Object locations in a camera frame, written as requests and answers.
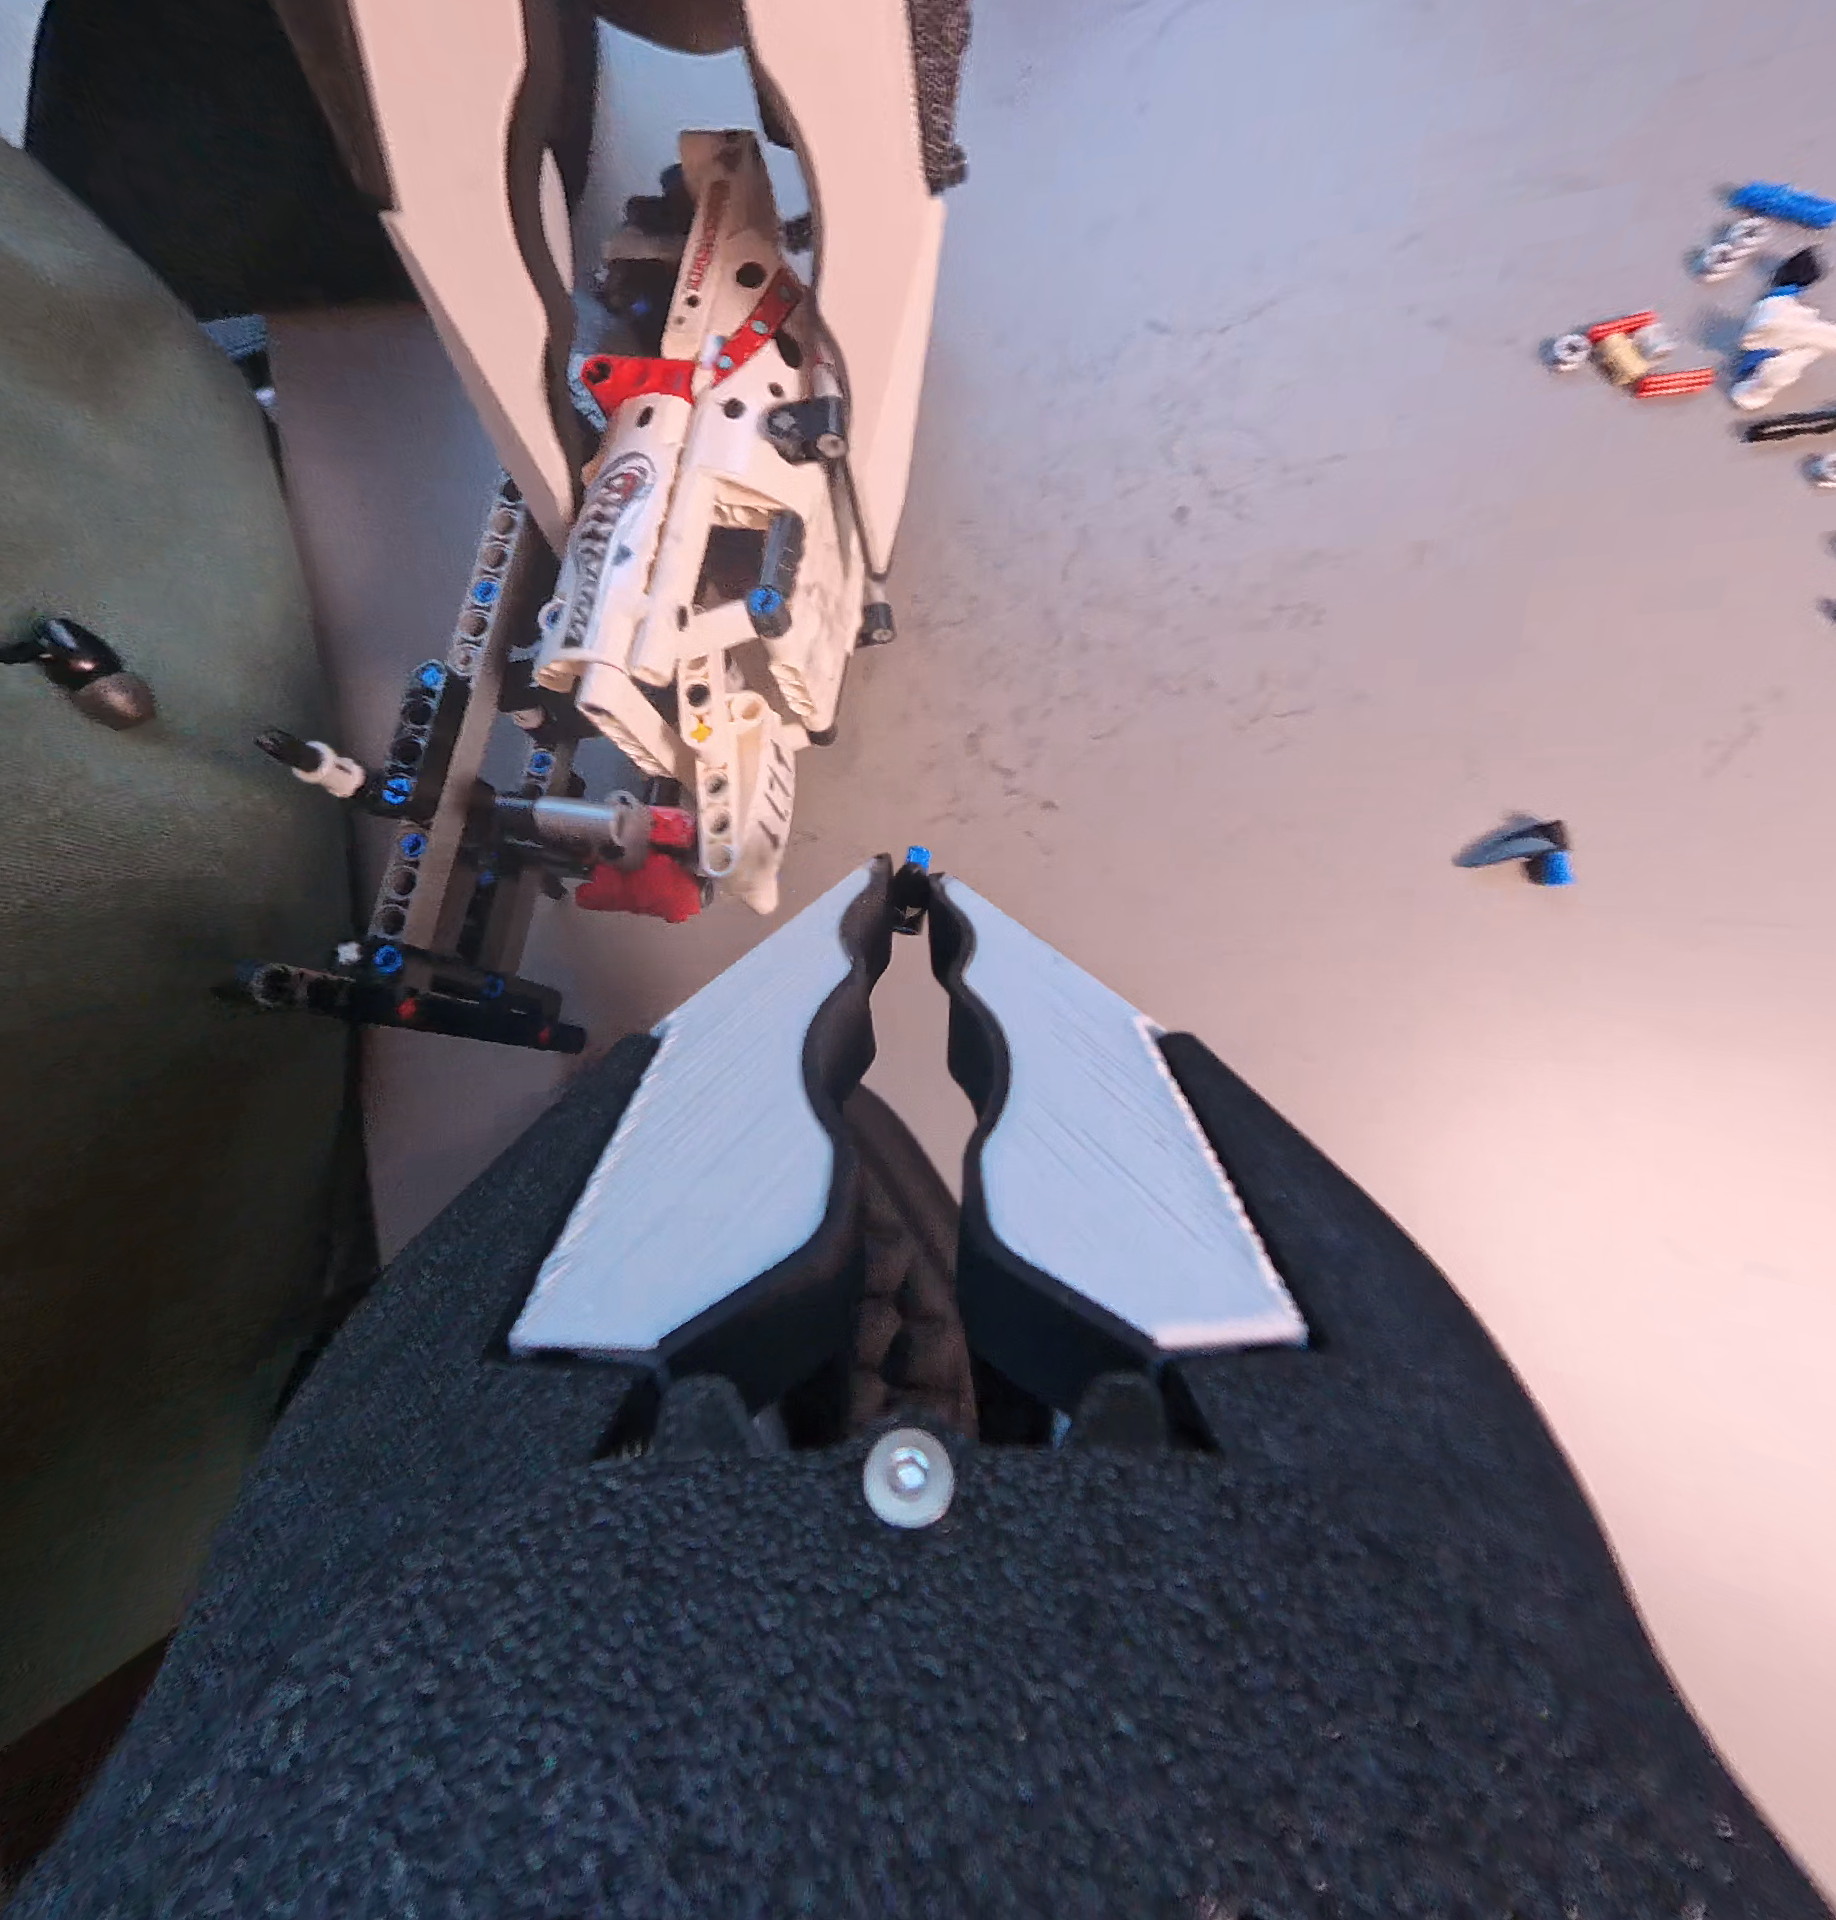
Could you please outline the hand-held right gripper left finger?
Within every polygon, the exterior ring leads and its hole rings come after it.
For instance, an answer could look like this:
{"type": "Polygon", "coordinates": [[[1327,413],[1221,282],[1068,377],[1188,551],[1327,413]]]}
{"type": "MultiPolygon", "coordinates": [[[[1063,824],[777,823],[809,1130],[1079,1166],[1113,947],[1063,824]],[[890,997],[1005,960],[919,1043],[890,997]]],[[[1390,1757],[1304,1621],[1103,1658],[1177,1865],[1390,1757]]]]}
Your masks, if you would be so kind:
{"type": "Polygon", "coordinates": [[[859,1298],[844,1100],[875,1059],[893,866],[859,866],[656,1026],[514,1357],[803,1382],[859,1298]]]}

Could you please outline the person's green sweatshirt torso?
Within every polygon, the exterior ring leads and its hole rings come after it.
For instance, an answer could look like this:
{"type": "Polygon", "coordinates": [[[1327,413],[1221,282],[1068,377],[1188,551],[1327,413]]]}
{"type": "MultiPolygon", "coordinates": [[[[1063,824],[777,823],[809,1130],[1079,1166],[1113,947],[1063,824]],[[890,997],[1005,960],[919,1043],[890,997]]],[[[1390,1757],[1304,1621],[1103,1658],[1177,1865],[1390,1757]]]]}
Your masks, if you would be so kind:
{"type": "Polygon", "coordinates": [[[225,1003],[345,926],[341,815],[253,732],[319,653],[259,413],[0,140],[0,639],[65,614],[156,717],[0,667],[0,1747],[177,1626],[327,1280],[345,1039],[225,1003]]]}

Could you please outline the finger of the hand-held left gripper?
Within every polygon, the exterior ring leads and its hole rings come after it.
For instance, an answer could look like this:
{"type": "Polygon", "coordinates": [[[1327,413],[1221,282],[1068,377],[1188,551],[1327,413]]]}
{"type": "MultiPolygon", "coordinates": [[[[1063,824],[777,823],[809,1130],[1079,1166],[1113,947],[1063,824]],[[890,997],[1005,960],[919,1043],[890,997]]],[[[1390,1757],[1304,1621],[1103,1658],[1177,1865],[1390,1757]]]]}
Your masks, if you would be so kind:
{"type": "Polygon", "coordinates": [[[556,554],[589,429],[568,395],[571,190],[597,54],[583,2],[349,2],[388,171],[380,214],[498,466],[556,554]]]}
{"type": "Polygon", "coordinates": [[[890,575],[932,348],[944,203],[925,177],[905,2],[746,2],[813,220],[813,302],[851,411],[866,565],[890,575]]]}

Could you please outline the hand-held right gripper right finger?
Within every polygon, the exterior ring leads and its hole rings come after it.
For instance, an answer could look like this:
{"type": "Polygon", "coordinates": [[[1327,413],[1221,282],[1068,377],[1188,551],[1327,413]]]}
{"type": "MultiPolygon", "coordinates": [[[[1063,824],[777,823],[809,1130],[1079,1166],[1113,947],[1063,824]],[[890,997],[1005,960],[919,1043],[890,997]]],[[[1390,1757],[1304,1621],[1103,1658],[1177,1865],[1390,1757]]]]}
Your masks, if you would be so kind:
{"type": "Polygon", "coordinates": [[[1005,1372],[1163,1368],[1304,1348],[1306,1319],[1132,1001],[959,877],[932,968],[965,1157],[966,1329],[1005,1372]]]}

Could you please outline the black and blue lego connector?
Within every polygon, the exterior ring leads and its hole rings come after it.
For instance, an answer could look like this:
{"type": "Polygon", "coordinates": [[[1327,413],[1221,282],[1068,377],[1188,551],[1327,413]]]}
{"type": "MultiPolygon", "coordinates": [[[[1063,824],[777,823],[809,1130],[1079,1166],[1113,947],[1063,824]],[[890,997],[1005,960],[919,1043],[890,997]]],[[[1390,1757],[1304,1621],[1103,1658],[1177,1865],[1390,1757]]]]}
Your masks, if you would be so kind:
{"type": "Polygon", "coordinates": [[[1510,820],[1465,845],[1455,865],[1465,872],[1517,866],[1546,890],[1575,884],[1575,845],[1564,820],[1510,820]]]}

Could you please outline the white lego vehicle model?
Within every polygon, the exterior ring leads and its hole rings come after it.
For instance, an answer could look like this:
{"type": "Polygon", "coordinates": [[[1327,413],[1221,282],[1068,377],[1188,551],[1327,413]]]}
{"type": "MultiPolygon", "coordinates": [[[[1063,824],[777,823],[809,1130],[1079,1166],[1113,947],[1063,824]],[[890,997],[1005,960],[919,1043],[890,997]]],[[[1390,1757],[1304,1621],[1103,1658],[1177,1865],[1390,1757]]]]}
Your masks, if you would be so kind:
{"type": "Polygon", "coordinates": [[[380,767],[269,731],[294,781],[391,829],[376,901],[323,968],[246,962],[223,997],[581,1053],[522,975],[540,901],[684,926],[770,915],[794,765],[837,731],[859,643],[895,635],[851,496],[851,422],[755,132],[688,132],[628,200],[571,360],[600,426],[556,557],[505,476],[452,639],[380,767]]]}

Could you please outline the cluster of small lego pieces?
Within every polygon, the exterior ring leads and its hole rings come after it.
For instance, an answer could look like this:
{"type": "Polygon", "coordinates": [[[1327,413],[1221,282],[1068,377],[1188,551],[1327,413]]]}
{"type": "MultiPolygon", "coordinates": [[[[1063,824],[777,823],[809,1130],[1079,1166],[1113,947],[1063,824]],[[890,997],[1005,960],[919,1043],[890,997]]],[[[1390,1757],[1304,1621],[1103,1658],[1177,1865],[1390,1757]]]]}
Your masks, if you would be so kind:
{"type": "Polygon", "coordinates": [[[1691,282],[1723,291],[1752,274],[1748,308],[1723,317],[1716,358],[1689,362],[1689,347],[1662,312],[1642,308],[1540,342],[1554,377],[1591,370],[1635,405],[1680,405],[1720,395],[1748,447],[1836,434],[1836,401],[1787,411],[1784,398],[1836,362],[1836,317],[1819,308],[1827,275],[1823,236],[1836,232],[1836,196],[1791,182],[1738,182],[1724,192],[1724,220],[1689,253],[1691,282]]]}

